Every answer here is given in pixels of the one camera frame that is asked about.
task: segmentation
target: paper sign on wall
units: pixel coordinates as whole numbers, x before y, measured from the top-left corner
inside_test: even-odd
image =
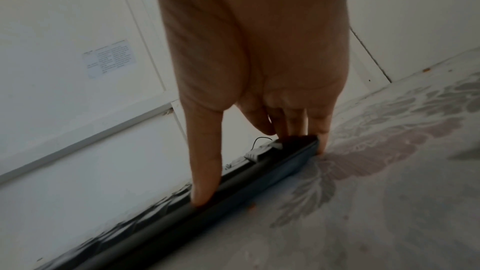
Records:
[[[90,78],[97,78],[105,73],[136,63],[132,48],[126,40],[85,52],[82,54],[82,58]]]

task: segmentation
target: orange speck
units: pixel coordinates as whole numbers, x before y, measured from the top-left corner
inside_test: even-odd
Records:
[[[253,210],[255,210],[256,207],[257,207],[257,205],[256,205],[254,202],[252,202],[252,203],[248,206],[247,210],[248,210],[248,211],[253,211]]]

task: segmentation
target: hand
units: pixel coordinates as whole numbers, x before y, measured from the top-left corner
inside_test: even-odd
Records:
[[[220,182],[222,116],[234,104],[267,135],[318,135],[323,152],[348,74],[346,0],[159,2],[185,112],[194,205]]]

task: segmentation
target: black wire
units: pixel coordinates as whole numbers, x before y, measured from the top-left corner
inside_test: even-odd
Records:
[[[250,151],[252,151],[252,150],[255,148],[255,143],[256,143],[256,142],[257,142],[257,140],[259,140],[259,139],[268,139],[268,140],[272,140],[270,137],[265,137],[265,136],[260,136],[260,137],[257,137],[257,138],[255,139],[255,141],[253,142],[253,145],[251,146],[251,149],[250,149]]]

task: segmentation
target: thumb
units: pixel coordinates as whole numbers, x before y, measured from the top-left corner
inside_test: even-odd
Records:
[[[186,136],[193,180],[191,202],[204,205],[222,177],[223,112],[201,106],[185,107]]]

